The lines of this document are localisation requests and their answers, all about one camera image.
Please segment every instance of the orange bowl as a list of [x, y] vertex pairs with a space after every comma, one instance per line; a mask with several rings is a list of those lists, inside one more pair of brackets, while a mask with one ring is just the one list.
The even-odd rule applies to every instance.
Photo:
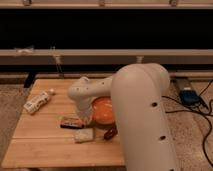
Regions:
[[115, 122], [110, 97], [99, 97], [92, 102], [93, 120], [99, 124], [108, 125]]

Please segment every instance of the speckled floor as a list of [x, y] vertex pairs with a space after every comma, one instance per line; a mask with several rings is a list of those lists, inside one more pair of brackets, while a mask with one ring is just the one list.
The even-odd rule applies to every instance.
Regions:
[[[200, 92], [208, 82], [193, 82], [193, 87]], [[10, 137], [15, 129], [22, 106], [26, 101], [30, 89], [23, 88], [22, 84], [0, 84], [0, 163], [9, 144]], [[174, 85], [171, 84], [168, 93], [170, 97], [177, 98]], [[205, 100], [213, 98], [213, 85], [203, 95]], [[172, 101], [164, 99], [165, 109], [183, 109]], [[207, 130], [206, 121], [200, 116], [191, 113], [168, 114], [169, 126], [175, 142], [175, 148], [184, 171], [212, 171], [206, 161], [201, 142]], [[213, 134], [207, 143], [208, 154], [213, 159]], [[59, 169], [42, 169], [56, 171]], [[112, 168], [75, 168], [70, 171], [125, 171], [124, 167]]]

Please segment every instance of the cord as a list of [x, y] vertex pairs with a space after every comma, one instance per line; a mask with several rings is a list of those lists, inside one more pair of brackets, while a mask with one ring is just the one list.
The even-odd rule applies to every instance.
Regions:
[[[201, 95], [210, 87], [210, 85], [213, 83], [213, 80], [211, 80], [208, 85], [201, 91], [201, 93], [199, 94], [199, 97], [201, 98]], [[206, 142], [207, 142], [207, 139], [209, 137], [209, 135], [211, 134], [212, 130], [213, 130], [213, 126], [212, 126], [212, 123], [211, 121], [209, 120], [209, 117], [213, 117], [213, 115], [211, 115], [212, 113], [212, 103], [213, 103], [213, 99], [211, 99], [209, 101], [209, 111], [207, 113], [203, 112], [200, 110], [200, 106], [201, 106], [201, 103], [198, 105], [198, 106], [186, 106], [186, 105], [183, 105], [181, 102], [179, 102], [178, 100], [176, 99], [173, 99], [169, 96], [162, 96], [163, 98], [167, 98], [169, 100], [172, 100], [174, 102], [176, 102], [177, 104], [187, 108], [188, 110], [174, 110], [174, 111], [166, 111], [166, 113], [177, 113], [177, 112], [191, 112], [191, 113], [195, 113], [195, 114], [198, 114], [200, 116], [202, 116], [207, 122], [208, 122], [208, 126], [209, 126], [209, 129], [207, 131], [207, 133], [205, 134], [203, 140], [202, 140], [202, 150], [203, 150], [203, 153], [204, 153], [204, 156], [205, 158], [207, 159], [209, 165], [213, 168], [213, 162], [210, 160], [208, 154], [207, 154], [207, 150], [206, 150]]]
[[209, 86], [212, 84], [212, 82], [213, 82], [213, 80], [211, 80], [211, 81], [209, 82], [209, 84], [206, 86], [206, 88], [204, 88], [204, 89], [200, 92], [199, 96], [201, 96], [201, 95], [209, 88]]

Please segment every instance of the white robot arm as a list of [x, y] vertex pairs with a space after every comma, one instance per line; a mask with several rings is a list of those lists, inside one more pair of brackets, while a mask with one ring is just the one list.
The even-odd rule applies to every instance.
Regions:
[[68, 94], [87, 123], [92, 98], [111, 96], [128, 171], [180, 171], [161, 100], [169, 82], [158, 64], [132, 64], [95, 83], [82, 77]]

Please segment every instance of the sponge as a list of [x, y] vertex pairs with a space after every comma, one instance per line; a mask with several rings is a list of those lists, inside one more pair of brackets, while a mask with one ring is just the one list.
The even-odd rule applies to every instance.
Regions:
[[74, 132], [74, 141], [76, 143], [89, 142], [94, 140], [93, 128], [85, 128]]

